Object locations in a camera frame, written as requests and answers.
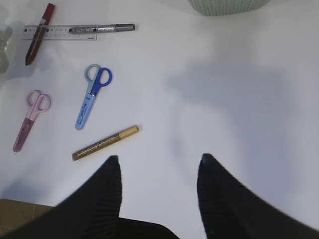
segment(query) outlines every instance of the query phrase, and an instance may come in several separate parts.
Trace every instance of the scissor blade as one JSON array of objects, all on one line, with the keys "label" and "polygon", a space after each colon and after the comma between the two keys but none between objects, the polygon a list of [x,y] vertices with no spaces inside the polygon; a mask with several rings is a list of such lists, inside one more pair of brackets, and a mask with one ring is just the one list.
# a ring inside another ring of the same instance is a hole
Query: scissor blade
[{"label": "scissor blade", "polygon": [[86,120],[88,119],[90,115],[91,109],[94,105],[95,98],[96,98],[95,96],[88,93],[85,95],[78,119],[76,120],[76,123],[75,123],[75,128],[77,130],[83,129],[86,123]]},{"label": "scissor blade", "polygon": [[23,144],[28,137],[28,134],[33,126],[34,121],[24,118],[23,124],[21,126],[21,129],[19,131],[19,134],[15,140],[14,146],[13,146],[13,151],[14,152],[20,152]]}]

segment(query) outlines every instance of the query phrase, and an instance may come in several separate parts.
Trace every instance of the clear plastic ruler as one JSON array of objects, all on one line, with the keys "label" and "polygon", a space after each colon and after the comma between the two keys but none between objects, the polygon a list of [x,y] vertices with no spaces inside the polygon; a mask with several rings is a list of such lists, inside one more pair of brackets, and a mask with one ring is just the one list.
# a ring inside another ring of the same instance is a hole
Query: clear plastic ruler
[{"label": "clear plastic ruler", "polygon": [[48,25],[24,26],[23,40],[32,40],[38,28],[43,28],[45,34],[42,40],[90,40],[98,39],[98,25]]}]

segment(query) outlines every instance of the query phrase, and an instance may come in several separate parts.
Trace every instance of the gold paint marker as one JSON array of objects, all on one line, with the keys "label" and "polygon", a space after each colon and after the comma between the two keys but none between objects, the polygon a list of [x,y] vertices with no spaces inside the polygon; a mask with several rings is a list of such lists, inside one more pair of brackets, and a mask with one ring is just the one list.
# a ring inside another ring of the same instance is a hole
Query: gold paint marker
[{"label": "gold paint marker", "polygon": [[75,153],[72,154],[73,161],[79,160],[80,158],[83,158],[87,155],[90,155],[91,153],[94,153],[96,151],[99,151],[102,148],[105,148],[113,143],[116,143],[118,141],[121,141],[124,138],[127,138],[137,132],[139,132],[140,129],[137,125],[132,126],[128,129],[125,129],[121,132],[118,132],[110,137],[107,137],[97,143],[94,143],[93,145],[90,145],[86,148],[83,148]]}]

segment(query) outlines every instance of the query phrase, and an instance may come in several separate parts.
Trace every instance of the white surface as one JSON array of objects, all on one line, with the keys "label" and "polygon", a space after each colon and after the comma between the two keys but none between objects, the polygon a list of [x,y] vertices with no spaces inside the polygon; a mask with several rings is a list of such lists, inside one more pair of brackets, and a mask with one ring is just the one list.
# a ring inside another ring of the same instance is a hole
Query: white surface
[{"label": "white surface", "polygon": [[[319,229],[319,1],[272,1],[239,15],[204,17],[186,0],[54,0],[52,24],[136,23],[97,42],[44,42],[24,66],[40,0],[2,0],[15,30],[9,80],[0,93],[0,196],[56,205],[108,156],[123,177],[121,216],[160,223],[180,238],[205,238],[197,168],[212,153],[247,187]],[[109,67],[82,131],[74,128],[89,64]],[[25,97],[52,96],[20,153],[12,146]],[[71,153],[139,124],[142,131],[78,162]]]}]

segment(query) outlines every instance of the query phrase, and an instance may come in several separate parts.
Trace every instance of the dark red pen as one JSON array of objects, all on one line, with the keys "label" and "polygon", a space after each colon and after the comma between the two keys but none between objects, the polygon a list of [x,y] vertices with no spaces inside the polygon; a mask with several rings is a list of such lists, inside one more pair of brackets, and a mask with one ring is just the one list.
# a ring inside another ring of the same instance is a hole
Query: dark red pen
[{"label": "dark red pen", "polygon": [[[55,5],[53,4],[48,4],[48,6],[46,7],[46,10],[44,12],[44,15],[39,23],[39,26],[47,26],[49,25],[52,16],[53,16],[53,12],[55,9]],[[40,48],[40,45],[42,43],[42,39],[43,36],[45,34],[46,31],[46,27],[38,27],[35,31],[35,34],[33,36],[33,40],[31,42],[31,45],[29,47],[28,53],[25,56],[25,65],[28,66],[30,65],[34,59],[36,54],[38,53],[38,50]]]}]

